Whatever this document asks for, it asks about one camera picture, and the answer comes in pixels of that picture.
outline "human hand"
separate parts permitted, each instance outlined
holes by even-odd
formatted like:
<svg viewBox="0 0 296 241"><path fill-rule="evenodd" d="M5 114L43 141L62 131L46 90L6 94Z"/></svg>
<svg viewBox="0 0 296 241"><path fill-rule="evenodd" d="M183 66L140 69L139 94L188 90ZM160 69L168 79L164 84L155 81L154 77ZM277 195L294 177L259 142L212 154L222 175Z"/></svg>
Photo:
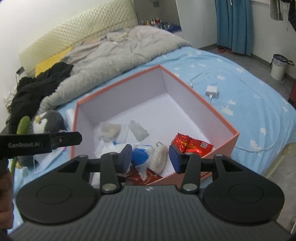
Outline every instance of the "human hand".
<svg viewBox="0 0 296 241"><path fill-rule="evenodd" d="M0 177L0 229L11 229L13 226L12 178L10 171Z"/></svg>

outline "metal keyring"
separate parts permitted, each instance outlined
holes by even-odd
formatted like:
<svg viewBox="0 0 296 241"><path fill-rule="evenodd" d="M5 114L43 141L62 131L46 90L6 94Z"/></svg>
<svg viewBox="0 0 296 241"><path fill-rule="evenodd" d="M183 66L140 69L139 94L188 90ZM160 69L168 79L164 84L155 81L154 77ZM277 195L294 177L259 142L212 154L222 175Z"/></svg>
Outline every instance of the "metal keyring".
<svg viewBox="0 0 296 241"><path fill-rule="evenodd" d="M161 143L160 141L156 142L156 146L158 147L158 143L160 143L161 145L163 145L163 143Z"/></svg>

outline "red snack wrapper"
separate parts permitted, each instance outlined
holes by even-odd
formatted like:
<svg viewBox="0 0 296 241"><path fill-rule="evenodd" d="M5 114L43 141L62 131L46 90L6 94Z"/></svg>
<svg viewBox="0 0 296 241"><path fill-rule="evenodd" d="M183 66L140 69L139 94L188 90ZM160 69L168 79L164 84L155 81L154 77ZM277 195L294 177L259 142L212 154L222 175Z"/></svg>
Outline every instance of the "red snack wrapper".
<svg viewBox="0 0 296 241"><path fill-rule="evenodd" d="M143 181L138 171L135 168L133 168L128 179L133 182L133 185L143 186L143 185L147 185L149 183L155 182L162 178L160 175L157 175L154 171L150 170L149 168L147 168L146 172L147 172L147 179Z"/></svg>
<svg viewBox="0 0 296 241"><path fill-rule="evenodd" d="M185 153L192 152L203 157L204 155L210 153L212 148L213 148L213 145L209 143L191 138L191 140L188 143L188 147L185 150Z"/></svg>
<svg viewBox="0 0 296 241"><path fill-rule="evenodd" d="M172 144L175 145L180 152L184 153L188 147L190 139L191 137L178 133L172 141Z"/></svg>

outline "white charger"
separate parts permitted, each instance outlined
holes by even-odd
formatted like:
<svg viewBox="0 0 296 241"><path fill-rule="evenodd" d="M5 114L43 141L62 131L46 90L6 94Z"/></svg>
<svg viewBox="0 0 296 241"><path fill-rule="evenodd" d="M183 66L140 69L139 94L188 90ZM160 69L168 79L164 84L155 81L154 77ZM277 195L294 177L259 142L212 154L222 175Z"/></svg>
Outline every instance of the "white charger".
<svg viewBox="0 0 296 241"><path fill-rule="evenodd" d="M217 97L218 97L217 86L208 85L207 89L205 90L205 95L210 98L210 103L211 103L212 98L217 99Z"/></svg>

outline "white wardrobe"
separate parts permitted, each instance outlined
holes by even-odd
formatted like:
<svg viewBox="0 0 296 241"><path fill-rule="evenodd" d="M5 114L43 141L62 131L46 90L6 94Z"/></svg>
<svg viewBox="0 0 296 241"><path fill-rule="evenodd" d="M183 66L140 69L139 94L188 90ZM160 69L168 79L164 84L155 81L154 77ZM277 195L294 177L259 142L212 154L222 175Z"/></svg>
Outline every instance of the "white wardrobe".
<svg viewBox="0 0 296 241"><path fill-rule="evenodd" d="M194 48L217 43L215 0L176 0L183 38Z"/></svg>

